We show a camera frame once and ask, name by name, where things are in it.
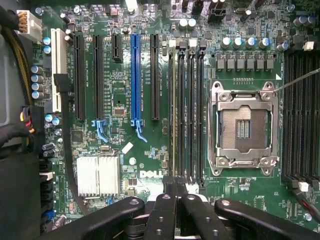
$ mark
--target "small white sticker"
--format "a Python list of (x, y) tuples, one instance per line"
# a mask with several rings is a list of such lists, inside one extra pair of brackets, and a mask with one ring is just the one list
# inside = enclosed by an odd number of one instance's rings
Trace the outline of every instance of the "small white sticker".
[(127, 152), (129, 152), (130, 149), (131, 149), (133, 146), (134, 146), (134, 145), (133, 145), (131, 142), (128, 142), (128, 143), (124, 146), (124, 148), (122, 148), (122, 152), (123, 152), (124, 154), (127, 154)]

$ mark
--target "cpu socket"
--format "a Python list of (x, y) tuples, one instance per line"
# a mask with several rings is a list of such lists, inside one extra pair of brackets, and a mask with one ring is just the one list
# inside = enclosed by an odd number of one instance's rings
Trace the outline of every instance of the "cpu socket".
[(267, 81), (260, 90), (211, 88), (207, 152), (214, 176), (227, 168), (260, 168), (265, 176), (278, 162), (278, 97)]

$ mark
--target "green circuit board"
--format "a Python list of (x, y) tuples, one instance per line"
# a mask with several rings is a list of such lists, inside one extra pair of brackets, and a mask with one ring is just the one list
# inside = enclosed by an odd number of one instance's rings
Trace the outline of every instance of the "green circuit board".
[[(108, 146), (116, 151), (120, 166), (120, 192), (112, 202), (118, 201), (126, 196), (137, 196), (147, 201), (150, 195), (162, 192), (162, 176), (169, 174), (172, 156), (170, 158), (171, 138), (168, 134), (167, 121), (170, 112), (170, 42), (188, 42), (189, 39), (206, 41), (204, 51), (203, 71), (203, 106), (204, 115), (208, 111), (208, 98), (215, 81), (222, 83), (225, 90), (260, 90), (266, 82), (274, 84), (275, 88), (282, 86), (284, 76), (284, 54), (277, 50), (279, 38), (289, 39), (293, 34), (291, 23), (295, 13), (288, 12), (287, 6), (290, 2), (285, 0), (273, 4), (267, 0), (255, 11), (255, 16), (240, 21), (240, 14), (234, 10), (243, 7), (237, 1), (226, 1), (224, 8), (226, 16), (219, 23), (208, 24), (208, 15), (202, 11), (197, 17), (191, 13), (191, 7), (187, 12), (182, 12), (182, 1), (161, 1), (162, 4), (139, 5), (135, 13), (129, 14), (125, 3), (111, 5), (111, 14), (106, 14), (106, 4), (84, 4), (77, 5), (81, 8), (80, 14), (75, 14), (76, 1), (70, 1), (70, 5), (41, 6), (43, 15), (40, 17), (43, 24), (43, 37), (51, 37), (51, 29), (64, 29), (65, 25), (60, 18), (60, 13), (66, 13), (74, 21), (76, 29), (83, 33), (85, 42), (85, 120), (76, 120), (74, 105), (70, 105), (70, 123), (72, 154), (74, 159), (74, 170), (77, 172), (76, 161), (80, 157), (99, 156), (102, 154), (101, 146)], [(204, 2), (204, 9), (208, 8), (209, 2)], [(303, 1), (296, 3), (296, 11), (303, 6)], [(196, 25), (192, 29), (181, 29), (180, 19), (194, 18)], [(294, 34), (306, 35), (317, 34), (319, 29), (313, 32), (307, 27), (295, 29)], [(141, 119), (143, 120), (142, 135), (147, 142), (137, 137), (136, 129), (131, 126), (131, 34), (140, 34), (141, 38)], [(115, 62), (111, 57), (112, 34), (119, 34), (122, 38), (123, 63)], [(159, 81), (160, 81), (160, 114), (159, 120), (151, 119), (151, 71), (150, 71), (150, 34), (157, 34), (160, 39), (158, 54)], [(108, 143), (98, 138), (96, 128), (92, 126), (95, 118), (94, 112), (94, 84), (93, 84), (93, 36), (101, 36), (103, 51), (103, 116), (106, 120), (104, 135)], [(231, 39), (241, 37), (247, 40), (250, 37), (257, 39), (257, 44), (247, 49), (244, 44), (238, 48), (223, 49), (221, 42), (223, 38)], [(266, 49), (260, 49), (258, 42), (262, 38), (270, 41)], [(34, 45), (34, 63), (44, 66), (45, 77), (44, 92), (48, 98), (36, 100), (39, 106), (45, 109), (52, 104), (52, 75), (50, 56), (43, 52), (43, 45)], [(270, 70), (236, 71), (234, 68), (228, 70), (217, 69), (219, 60), (272, 60), (273, 66)], [(71, 81), (74, 79), (74, 48), (67, 47), (67, 73)], [(282, 139), (282, 94), (279, 99), (279, 125), (277, 129), (277, 156), (278, 163), (268, 176), (263, 175), (260, 169), (232, 168), (224, 169), (219, 176), (214, 176), (208, 162), (208, 153), (204, 146), (207, 145), (208, 133), (206, 132), (207, 121), (204, 117), (203, 132), (203, 176), (205, 193), (210, 203), (220, 198), (232, 198), (250, 206), (266, 211), (270, 214), (288, 219), (296, 224), (320, 232), (320, 226), (315, 221), (306, 221), (306, 211), (297, 203), (295, 198), (287, 190), (281, 181), (281, 139)], [(74, 221), (82, 217), (81, 211), (73, 200), (72, 193), (68, 188), (66, 179), (65, 163), (63, 158), (63, 139), (55, 134), (55, 129), (48, 129), (46, 141), (55, 144), (55, 156), (52, 158), (54, 172), (54, 210), (56, 216), (65, 214), (67, 221)], [(176, 167), (172, 168), (172, 174), (177, 175)], [(189, 183), (191, 192), (199, 192), (197, 183)], [(310, 202), (320, 208), (320, 192), (310, 191), (306, 194)], [(96, 211), (111, 202), (109, 196), (96, 197), (87, 200), (89, 210)]]

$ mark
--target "blue pcie slot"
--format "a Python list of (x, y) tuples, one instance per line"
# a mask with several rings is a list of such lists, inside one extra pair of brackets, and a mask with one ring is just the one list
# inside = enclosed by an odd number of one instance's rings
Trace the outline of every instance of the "blue pcie slot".
[(131, 34), (131, 126), (135, 127), (138, 138), (147, 142), (141, 135), (140, 44), (140, 34)]

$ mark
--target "power connector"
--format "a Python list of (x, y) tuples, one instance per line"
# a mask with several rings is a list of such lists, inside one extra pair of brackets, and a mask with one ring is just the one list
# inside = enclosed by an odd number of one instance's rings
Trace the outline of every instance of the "power connector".
[(26, 15), (26, 29), (24, 32), (17, 31), (19, 35), (30, 39), (33, 42), (42, 41), (42, 20), (33, 15), (29, 10), (17, 10), (16, 14)]

